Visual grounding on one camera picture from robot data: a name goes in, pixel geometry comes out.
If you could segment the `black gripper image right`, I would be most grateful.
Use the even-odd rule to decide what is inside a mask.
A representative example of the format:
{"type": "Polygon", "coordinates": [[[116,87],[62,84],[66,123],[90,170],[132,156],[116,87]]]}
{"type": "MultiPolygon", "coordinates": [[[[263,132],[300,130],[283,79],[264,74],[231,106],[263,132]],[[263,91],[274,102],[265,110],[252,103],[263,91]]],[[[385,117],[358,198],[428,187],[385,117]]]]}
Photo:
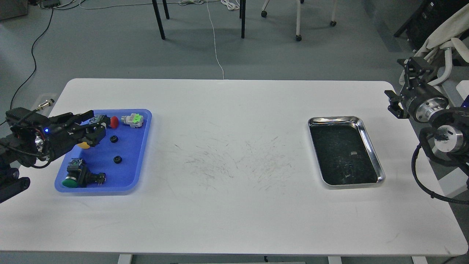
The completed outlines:
{"type": "Polygon", "coordinates": [[[447,108],[447,97],[428,84],[435,71],[434,66],[424,57],[397,59],[397,63],[403,67],[400,96],[392,90],[385,90],[389,101],[387,109],[391,114],[397,119],[409,119],[411,116],[416,122],[429,122],[432,115],[447,108]]]}

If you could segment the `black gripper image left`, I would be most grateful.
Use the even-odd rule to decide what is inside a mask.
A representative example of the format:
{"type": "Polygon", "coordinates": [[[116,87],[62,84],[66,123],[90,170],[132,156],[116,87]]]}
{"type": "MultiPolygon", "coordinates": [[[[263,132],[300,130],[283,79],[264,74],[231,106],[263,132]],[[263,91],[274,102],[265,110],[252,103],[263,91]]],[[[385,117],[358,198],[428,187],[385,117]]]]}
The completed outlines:
{"type": "Polygon", "coordinates": [[[107,129],[98,124],[80,125],[92,117],[93,110],[76,115],[69,112],[50,117],[50,124],[37,127],[39,137],[43,141],[41,149],[37,152],[40,156],[38,160],[54,161],[81,142],[86,142],[91,147],[99,145],[106,136],[107,129]]]}

